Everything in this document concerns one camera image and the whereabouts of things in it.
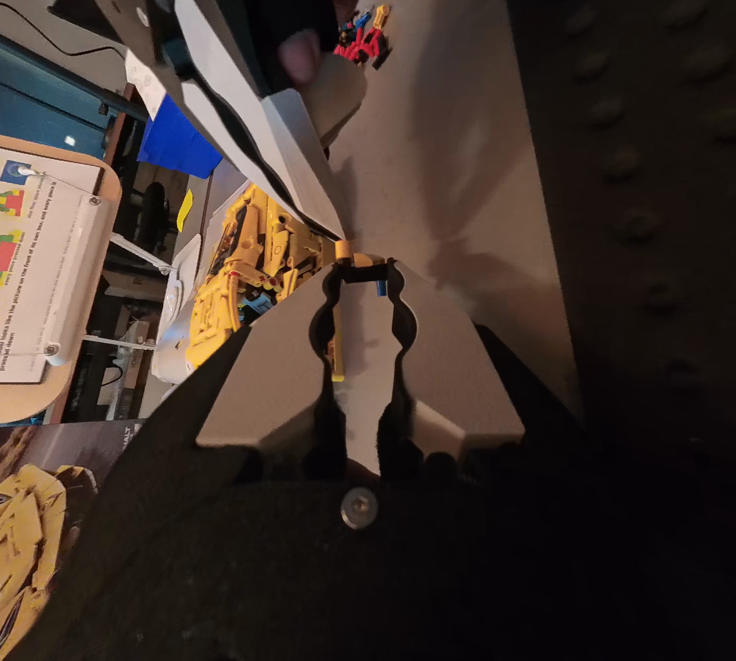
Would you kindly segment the wooden sheet holder board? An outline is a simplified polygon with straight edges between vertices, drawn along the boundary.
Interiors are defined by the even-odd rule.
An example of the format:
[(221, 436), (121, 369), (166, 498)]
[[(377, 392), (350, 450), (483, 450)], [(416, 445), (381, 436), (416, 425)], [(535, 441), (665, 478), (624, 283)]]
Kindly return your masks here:
[(2, 424), (7, 425), (20, 423), (41, 414), (57, 401), (60, 396), (68, 392), (77, 358), (81, 351), (82, 341), (86, 335), (87, 321), (102, 275), (107, 249), (113, 233), (115, 217), (122, 200), (122, 185), (112, 167), (103, 160), (93, 156), (5, 136), (2, 136), (1, 148), (2, 151), (28, 153), (58, 161), (72, 161), (80, 164), (100, 166), (103, 171), (103, 177), (99, 185), (98, 194), (108, 205), (102, 231), (95, 239), (97, 246), (94, 252), (90, 279), (85, 289), (81, 325), (73, 343), (71, 359), (66, 364), (48, 367), (42, 382), (39, 384), (1, 384), (1, 420)]

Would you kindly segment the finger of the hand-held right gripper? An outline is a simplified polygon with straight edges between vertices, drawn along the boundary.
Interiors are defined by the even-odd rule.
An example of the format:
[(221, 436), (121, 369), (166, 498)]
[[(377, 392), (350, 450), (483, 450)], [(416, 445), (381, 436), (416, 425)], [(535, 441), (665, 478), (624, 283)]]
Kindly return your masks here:
[(333, 240), (334, 232), (300, 211), (293, 195), (275, 170), (264, 160), (244, 123), (233, 109), (199, 79), (182, 82), (186, 111), (219, 152), (257, 187), (306, 223), (308, 227)]
[(301, 95), (284, 89), (259, 97), (195, 0), (174, 0), (174, 12), (195, 70), (189, 79), (233, 109), (299, 210), (333, 231), (334, 240), (346, 239), (334, 177)]

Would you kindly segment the blue plastic bin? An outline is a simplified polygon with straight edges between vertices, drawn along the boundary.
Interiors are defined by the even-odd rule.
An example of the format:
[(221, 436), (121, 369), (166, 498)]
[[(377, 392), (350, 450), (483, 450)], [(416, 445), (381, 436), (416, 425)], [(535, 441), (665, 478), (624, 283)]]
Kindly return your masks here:
[(169, 95), (143, 132), (138, 162), (207, 179), (223, 155), (189, 122)]

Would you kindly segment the pile of small coloured pins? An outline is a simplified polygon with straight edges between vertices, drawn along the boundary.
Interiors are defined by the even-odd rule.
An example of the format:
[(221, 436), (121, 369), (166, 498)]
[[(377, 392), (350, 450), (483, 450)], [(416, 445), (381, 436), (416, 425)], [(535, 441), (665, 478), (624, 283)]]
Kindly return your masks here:
[(354, 12), (351, 20), (345, 22), (339, 31), (333, 54), (362, 68), (382, 68), (392, 51), (386, 35), (391, 9), (389, 1), (371, 4), (363, 11)]

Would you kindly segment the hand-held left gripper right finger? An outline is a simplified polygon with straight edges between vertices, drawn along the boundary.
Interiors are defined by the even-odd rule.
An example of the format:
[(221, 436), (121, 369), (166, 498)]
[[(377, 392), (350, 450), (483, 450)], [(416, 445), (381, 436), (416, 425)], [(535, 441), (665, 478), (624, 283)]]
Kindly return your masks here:
[(403, 262), (400, 301), (416, 324), (402, 360), (410, 438), (424, 454), (519, 443), (525, 427), (473, 321)]

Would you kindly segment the white stand base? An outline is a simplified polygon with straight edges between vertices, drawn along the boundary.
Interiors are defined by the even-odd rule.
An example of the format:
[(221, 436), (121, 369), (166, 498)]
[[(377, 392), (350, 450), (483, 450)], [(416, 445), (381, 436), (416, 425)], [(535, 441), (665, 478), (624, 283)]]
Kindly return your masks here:
[(202, 237), (196, 234), (171, 262), (151, 362), (152, 375), (168, 384), (180, 384), (194, 370), (186, 350), (201, 244)]

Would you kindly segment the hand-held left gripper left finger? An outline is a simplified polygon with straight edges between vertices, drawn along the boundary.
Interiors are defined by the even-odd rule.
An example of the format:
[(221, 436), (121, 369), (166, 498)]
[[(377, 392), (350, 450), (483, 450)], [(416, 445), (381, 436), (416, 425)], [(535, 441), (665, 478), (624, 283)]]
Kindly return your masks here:
[(250, 328), (225, 383), (197, 435), (203, 448), (246, 447), (262, 454), (294, 449), (306, 455), (339, 445), (339, 408), (326, 358), (333, 327), (325, 283), (339, 272), (321, 269)]

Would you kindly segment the black brick assembly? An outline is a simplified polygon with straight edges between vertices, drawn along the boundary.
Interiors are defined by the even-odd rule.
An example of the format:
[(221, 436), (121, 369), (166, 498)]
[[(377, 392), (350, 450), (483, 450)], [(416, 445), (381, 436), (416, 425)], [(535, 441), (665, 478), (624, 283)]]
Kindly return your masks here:
[(350, 285), (375, 282), (379, 297), (389, 296), (389, 279), (395, 269), (393, 259), (363, 267), (350, 263), (348, 259), (340, 259), (335, 268), (342, 283)]

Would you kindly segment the grey desk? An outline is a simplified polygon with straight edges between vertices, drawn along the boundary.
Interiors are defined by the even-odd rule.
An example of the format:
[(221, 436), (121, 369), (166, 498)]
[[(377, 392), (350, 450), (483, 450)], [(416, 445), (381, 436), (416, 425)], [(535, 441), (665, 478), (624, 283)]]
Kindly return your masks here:
[[(388, 66), (334, 158), (361, 252), (403, 262), (473, 321), (525, 427), (519, 443), (470, 453), (547, 473), (572, 460), (565, 408), (574, 363), (505, 0), (392, 0)], [(347, 376), (335, 402), (347, 454), (386, 475), (389, 445), (410, 438), (402, 359), (416, 324), (367, 283), (339, 294)]]

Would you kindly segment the yellow toy brick car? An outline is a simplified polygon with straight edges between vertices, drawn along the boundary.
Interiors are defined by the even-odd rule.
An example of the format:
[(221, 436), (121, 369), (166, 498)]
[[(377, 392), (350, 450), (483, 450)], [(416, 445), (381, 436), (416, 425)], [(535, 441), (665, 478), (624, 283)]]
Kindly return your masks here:
[(198, 369), (228, 339), (337, 261), (342, 242), (312, 232), (249, 183), (227, 207), (222, 233), (194, 293), (186, 362)]

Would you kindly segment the toy car set box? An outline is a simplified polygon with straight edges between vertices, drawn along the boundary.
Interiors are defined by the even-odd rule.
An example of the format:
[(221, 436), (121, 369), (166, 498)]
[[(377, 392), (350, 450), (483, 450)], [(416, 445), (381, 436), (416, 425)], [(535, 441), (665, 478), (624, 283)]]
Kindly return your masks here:
[(1, 659), (47, 605), (99, 488), (143, 424), (2, 424)]

